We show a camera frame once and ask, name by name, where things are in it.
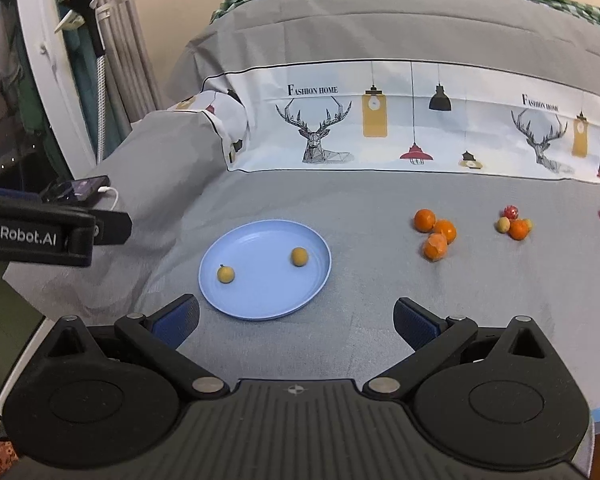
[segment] silver screw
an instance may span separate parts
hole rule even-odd
[[[201,394],[214,394],[222,390],[224,382],[217,377],[199,377],[191,386]]]
[[[400,383],[391,377],[376,377],[369,381],[369,388],[378,394],[392,394],[400,389]]]

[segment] white braided hose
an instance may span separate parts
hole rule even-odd
[[[107,86],[104,72],[104,56],[96,59],[98,75],[98,164],[104,158],[104,143],[107,131]]]

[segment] white charging cable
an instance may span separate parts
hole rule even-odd
[[[118,203],[118,199],[120,198],[120,193],[118,193],[118,190],[115,187],[101,186],[98,188],[98,193],[107,193],[109,191],[113,191],[116,194],[113,205],[111,206],[111,209],[109,209],[109,211],[113,211]]]

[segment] plate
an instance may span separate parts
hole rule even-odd
[[[291,263],[291,251],[304,247],[309,261]],[[218,281],[220,265],[233,267],[231,283]],[[331,251],[313,229],[289,220],[261,220],[218,238],[200,262],[198,283],[206,300],[239,319],[287,316],[311,301],[331,272]]]

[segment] plate rim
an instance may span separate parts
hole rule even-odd
[[[298,225],[298,226],[300,226],[300,227],[302,227],[304,229],[308,229],[313,234],[315,234],[320,239],[320,241],[324,244],[324,246],[327,249],[327,254],[329,256],[329,265],[327,266],[327,272],[325,273],[324,280],[316,288],[315,292],[303,304],[299,305],[298,307],[294,308],[293,310],[289,310],[288,312],[285,312],[284,314],[281,314],[279,316],[273,316],[273,317],[240,317],[240,316],[236,316],[235,314],[228,313],[227,311],[225,311],[222,308],[218,307],[217,305],[213,304],[211,300],[209,300],[209,298],[205,294],[205,291],[203,290],[203,286],[202,286],[202,266],[204,264],[206,256],[209,254],[209,252],[225,236],[228,236],[229,234],[233,233],[234,231],[238,231],[238,230],[243,229],[243,228],[245,228],[247,226],[250,226],[250,225],[253,225],[253,224],[260,224],[260,223],[264,223],[264,222],[280,222],[280,223],[286,223],[286,224],[295,224],[295,225]],[[238,227],[234,227],[233,229],[225,232],[221,237],[216,238],[216,240],[209,246],[209,248],[205,251],[205,254],[203,254],[202,259],[200,260],[200,266],[198,267],[198,288],[200,289],[200,293],[202,293],[202,295],[204,296],[206,302],[209,305],[211,305],[214,309],[216,309],[218,312],[222,312],[226,316],[233,317],[234,319],[241,319],[241,320],[244,320],[244,321],[268,321],[268,320],[272,320],[272,319],[279,319],[281,317],[289,316],[290,314],[293,314],[294,312],[300,310],[302,307],[304,307],[305,305],[307,305],[313,298],[315,298],[318,295],[318,293],[324,288],[324,285],[326,285],[327,280],[329,279],[329,276],[331,275],[331,264],[332,264],[332,261],[333,261],[333,257],[331,256],[331,248],[329,247],[329,244],[327,243],[327,240],[325,240],[318,231],[316,231],[315,229],[309,227],[308,225],[305,225],[305,224],[303,224],[301,222],[296,222],[295,220],[286,220],[286,219],[283,219],[283,218],[265,218],[265,219],[262,219],[262,220],[254,220],[253,222],[247,222],[246,224],[238,225]]]

